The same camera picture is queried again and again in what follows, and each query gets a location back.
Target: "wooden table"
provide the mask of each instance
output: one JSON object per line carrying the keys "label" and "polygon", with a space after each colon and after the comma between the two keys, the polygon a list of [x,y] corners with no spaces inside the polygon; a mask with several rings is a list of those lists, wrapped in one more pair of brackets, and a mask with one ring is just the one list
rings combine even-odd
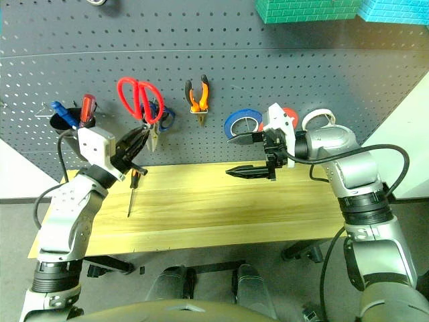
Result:
{"label": "wooden table", "polygon": [[[276,181],[225,174],[244,164],[265,162],[149,166],[127,218],[130,171],[95,217],[87,256],[320,239],[343,224],[330,186],[310,180],[308,166],[278,169]],[[324,177],[320,167],[314,174]],[[38,237],[29,258],[37,246]]]}

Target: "green box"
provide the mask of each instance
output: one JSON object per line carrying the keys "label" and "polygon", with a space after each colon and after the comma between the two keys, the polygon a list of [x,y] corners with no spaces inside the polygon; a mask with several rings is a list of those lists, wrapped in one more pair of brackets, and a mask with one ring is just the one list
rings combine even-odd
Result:
{"label": "green box", "polygon": [[290,8],[290,9],[298,9],[298,8],[301,8],[301,2],[291,2],[291,3],[290,3],[289,8]]}
{"label": "green box", "polygon": [[279,4],[278,3],[268,3],[267,9],[268,10],[279,9]]}
{"label": "green box", "polygon": [[317,15],[308,15],[307,16],[307,21],[316,21],[317,20]]}
{"label": "green box", "polygon": [[310,1],[301,1],[300,5],[301,5],[302,9],[305,9],[305,8],[309,8],[311,3],[310,3]]}
{"label": "green box", "polygon": [[291,3],[288,2],[279,3],[279,9],[290,9],[290,5]]}
{"label": "green box", "polygon": [[288,17],[277,17],[276,21],[277,23],[282,23],[282,22],[288,22]]}
{"label": "green box", "polygon": [[264,23],[353,19],[362,0],[255,0]]}
{"label": "green box", "polygon": [[294,9],[294,15],[303,15],[304,9]]}
{"label": "green box", "polygon": [[273,17],[281,17],[282,16],[282,10],[273,10]]}
{"label": "green box", "polygon": [[312,15],[314,13],[314,9],[308,8],[304,9],[304,15]]}
{"label": "green box", "polygon": [[286,22],[297,22],[298,17],[294,16],[294,17],[287,17]]}
{"label": "green box", "polygon": [[283,10],[283,15],[285,16],[294,15],[294,10],[293,9]]}
{"label": "green box", "polygon": [[321,14],[325,13],[325,10],[326,10],[326,8],[316,8],[314,10],[314,13],[317,15],[321,15]]}

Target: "gray floor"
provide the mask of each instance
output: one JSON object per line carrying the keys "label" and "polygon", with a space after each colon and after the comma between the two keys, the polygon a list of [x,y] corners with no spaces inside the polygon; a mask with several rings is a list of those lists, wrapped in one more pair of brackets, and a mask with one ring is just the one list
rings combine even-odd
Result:
{"label": "gray floor", "polygon": [[[419,274],[429,269],[429,203],[393,205],[408,239]],[[31,220],[31,205],[0,205],[0,321],[16,321],[21,311],[24,292],[32,282],[35,260],[27,253],[36,229]],[[45,211],[47,205],[41,205]],[[267,243],[216,248],[196,248],[169,252],[118,256],[144,264],[146,273],[124,276],[110,273],[100,278],[87,278],[86,265],[78,306],[91,313],[118,305],[142,301],[154,278],[168,266],[187,266],[244,259],[265,277],[275,309],[282,321],[302,321],[302,305],[317,305],[321,264],[304,258],[283,262],[280,250],[291,243]],[[328,245],[322,245],[325,253]],[[198,276],[197,299],[231,301],[231,272],[206,273]],[[337,243],[326,274],[326,301],[331,321],[354,321],[359,307],[355,290],[345,270],[342,242]]]}

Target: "red tape roll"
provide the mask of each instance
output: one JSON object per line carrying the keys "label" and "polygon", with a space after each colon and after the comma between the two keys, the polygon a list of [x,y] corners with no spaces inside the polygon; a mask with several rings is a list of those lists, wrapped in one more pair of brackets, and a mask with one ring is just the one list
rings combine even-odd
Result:
{"label": "red tape roll", "polygon": [[[298,121],[299,121],[298,114],[293,109],[290,109],[289,107],[284,107],[283,110],[286,112],[286,114],[288,114],[288,117],[290,117],[292,119],[292,125],[294,126],[294,129],[296,129],[296,127],[298,126]],[[261,124],[259,124],[259,128],[257,130],[258,131],[263,130],[263,123],[262,122],[261,122]]]}

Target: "black cup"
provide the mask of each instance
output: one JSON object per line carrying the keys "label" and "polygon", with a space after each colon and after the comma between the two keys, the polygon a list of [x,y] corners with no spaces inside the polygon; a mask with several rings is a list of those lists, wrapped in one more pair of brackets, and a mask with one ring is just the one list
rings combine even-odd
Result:
{"label": "black cup", "polygon": [[[75,120],[77,120],[77,121],[80,120],[80,110],[81,109],[73,108],[73,109],[67,109],[67,110],[70,112],[70,114],[74,117]],[[54,130],[57,134],[61,134],[64,131],[72,128],[57,113],[53,114],[53,116],[49,120],[49,124],[54,128]],[[95,117],[93,117],[91,119],[91,121],[89,122],[89,124],[86,127],[93,127],[93,126],[95,126]],[[82,161],[88,161],[86,158],[84,158],[84,156],[82,154],[80,154],[78,139],[75,139],[74,136],[64,136],[63,140],[67,142],[67,144],[72,148],[74,153],[76,153],[76,155]]]}

